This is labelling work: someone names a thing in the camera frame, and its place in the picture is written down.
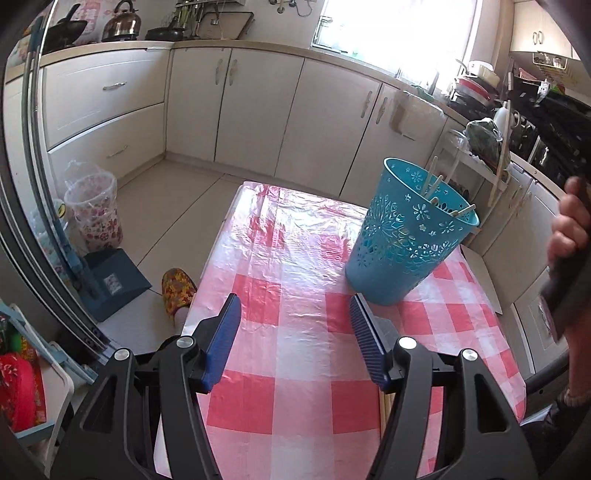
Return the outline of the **person's right hand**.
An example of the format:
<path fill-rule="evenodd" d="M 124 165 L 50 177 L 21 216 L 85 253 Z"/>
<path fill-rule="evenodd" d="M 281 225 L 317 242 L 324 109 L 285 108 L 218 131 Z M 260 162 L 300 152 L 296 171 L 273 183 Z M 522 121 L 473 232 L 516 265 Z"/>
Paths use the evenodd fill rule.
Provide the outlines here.
<path fill-rule="evenodd" d="M 583 250 L 589 242 L 590 210 L 582 201 L 587 193 L 581 177 L 571 177 L 565 184 L 565 195 L 559 201 L 559 213 L 551 224 L 547 248 L 548 265 Z"/>

